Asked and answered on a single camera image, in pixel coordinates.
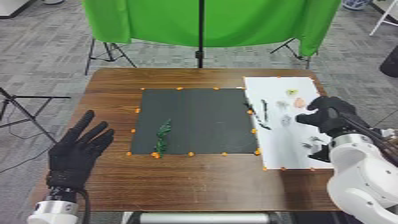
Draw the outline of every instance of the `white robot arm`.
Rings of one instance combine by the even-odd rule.
[[[42,201],[35,205],[28,224],[76,224],[77,205],[67,201]]]
[[[333,176],[326,191],[335,206],[363,224],[398,224],[398,216],[385,209],[398,204],[395,166],[362,134],[340,135],[328,148]]]

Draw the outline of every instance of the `wooden table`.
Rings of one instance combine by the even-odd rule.
[[[92,211],[332,211],[326,194],[330,170],[262,171],[253,155],[125,156],[131,129],[140,106],[140,88],[234,88],[243,76],[308,76],[307,70],[269,69],[101,69],[86,86],[72,114],[74,124],[83,112],[95,111],[115,129],[115,141],[99,157],[86,190]],[[33,200],[45,193],[38,182]]]

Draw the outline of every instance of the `tripod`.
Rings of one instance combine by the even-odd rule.
[[[28,121],[31,121],[35,127],[38,128],[42,134],[45,135],[45,137],[49,138],[51,142],[56,143],[56,140],[53,138],[53,136],[47,134],[45,129],[42,128],[40,124],[35,121],[35,117],[40,114],[40,111],[44,110],[44,107],[51,101],[51,99],[70,99],[70,97],[67,96],[15,96],[15,95],[8,95],[8,93],[5,92],[3,88],[0,87],[0,94],[3,95],[5,99],[3,99],[3,106],[1,106],[1,110],[0,110],[0,121],[3,119],[3,113],[6,110],[6,105],[8,103],[13,105],[13,107],[17,108],[17,110],[21,111],[22,115],[24,115],[24,119],[21,119],[19,121],[13,121],[3,125],[0,125],[0,128],[5,128],[19,123],[24,123]],[[17,103],[15,99],[45,99],[44,104],[40,105],[38,110],[35,111],[33,114],[29,114],[29,112],[26,111],[26,109],[22,108],[21,104]]]
[[[294,58],[300,60],[300,61],[305,61],[305,69],[308,69],[308,65],[310,65],[310,56],[307,57],[307,59],[303,58],[303,56],[300,56],[296,53],[294,53],[294,51],[292,51],[292,49],[291,49],[291,47],[289,47],[289,43],[291,43],[291,41],[294,40],[294,38],[291,38],[285,42],[284,42],[284,44],[276,47],[276,49],[269,52],[269,54],[273,54],[278,50],[280,50],[280,48],[282,47],[285,47],[287,48],[287,50],[291,51],[291,54],[292,54],[292,56],[294,56]]]
[[[102,42],[102,47],[104,47],[104,53],[102,53],[102,54],[106,54],[106,56],[108,56],[106,59],[99,58],[99,56],[101,56],[102,54],[101,54],[97,57],[92,56],[93,47],[95,47],[95,39],[92,38],[92,40],[90,40],[88,58],[86,58],[85,71],[83,71],[83,75],[85,75],[85,76],[88,75],[88,68],[90,68],[90,61],[92,61],[92,60],[101,60],[101,61],[106,61],[106,62],[115,62],[117,59],[124,57],[125,60],[127,60],[127,63],[129,63],[131,66],[136,68],[136,66],[134,66],[134,64],[133,64],[133,61],[131,61],[131,59],[129,59],[129,57],[127,57],[127,55],[125,55],[124,51],[120,50],[120,47],[117,46],[115,43],[104,43],[104,42]],[[118,56],[118,57],[113,56],[113,53],[111,53],[113,50],[117,50],[118,53],[120,53],[120,56]]]

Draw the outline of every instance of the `green screen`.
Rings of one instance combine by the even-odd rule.
[[[198,0],[83,0],[93,38],[131,38],[196,46]],[[339,0],[205,0],[204,46],[232,47],[300,40],[300,55],[317,50]]]

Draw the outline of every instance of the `light stand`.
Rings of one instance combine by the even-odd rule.
[[[136,66],[133,64],[133,61],[131,61],[131,59],[129,59],[129,57],[127,57],[127,55],[125,55],[124,51],[120,50],[120,47],[117,46],[115,43],[104,43],[102,42],[102,47],[104,47],[104,53],[102,54],[106,54],[106,56],[108,56],[106,59],[102,59],[99,57],[92,57],[93,47],[95,47],[95,39],[92,38],[92,40],[90,40],[88,58],[86,58],[86,64],[85,64],[85,72],[83,72],[83,75],[85,76],[88,74],[88,68],[90,68],[90,61],[92,60],[101,60],[101,61],[106,61],[106,62],[115,62],[117,59],[124,57],[125,60],[127,60],[127,62],[129,62],[129,64],[131,64],[131,66],[136,68]],[[113,52],[111,52],[113,50],[117,50],[118,53],[120,53],[120,56],[118,57],[113,57]]]
[[[310,64],[310,56],[307,57],[307,58],[303,58],[303,56],[300,56],[300,55],[296,55],[296,53],[294,53],[294,51],[292,51],[292,49],[291,49],[291,47],[289,47],[289,42],[294,40],[294,38],[291,38],[285,42],[284,42],[284,44],[276,47],[276,49],[269,52],[269,54],[273,54],[278,50],[280,50],[280,48],[282,47],[285,47],[287,49],[289,49],[289,51],[291,51],[291,53],[292,53],[292,56],[294,56],[294,58],[300,60],[300,61],[305,61],[305,69],[308,69],[308,64]]]
[[[17,108],[17,110],[21,111],[22,115],[24,115],[24,119],[21,119],[19,121],[13,121],[3,125],[0,125],[0,128],[5,128],[19,123],[24,123],[28,121],[31,121],[35,127],[38,128],[42,134],[45,135],[45,137],[49,138],[51,142],[56,143],[56,140],[53,138],[53,136],[47,134],[47,131],[45,129],[42,128],[37,120],[35,120],[35,117],[38,116],[40,114],[40,111],[44,110],[44,107],[51,101],[51,99],[70,99],[70,97],[67,96],[15,96],[15,95],[8,95],[8,93],[5,92],[3,88],[0,87],[0,94],[3,95],[5,99],[3,99],[3,106],[1,106],[1,111],[0,111],[0,121],[3,119],[3,113],[5,113],[5,110],[6,110],[6,105],[8,103],[13,105],[13,107]],[[15,99],[45,99],[45,102],[38,108],[38,110],[35,111],[33,114],[29,114],[29,112],[26,111],[26,109],[22,108],[21,104],[17,103]]]
[[[195,52],[196,58],[196,68],[202,68],[202,59],[204,59],[204,0],[198,0],[198,49]]]

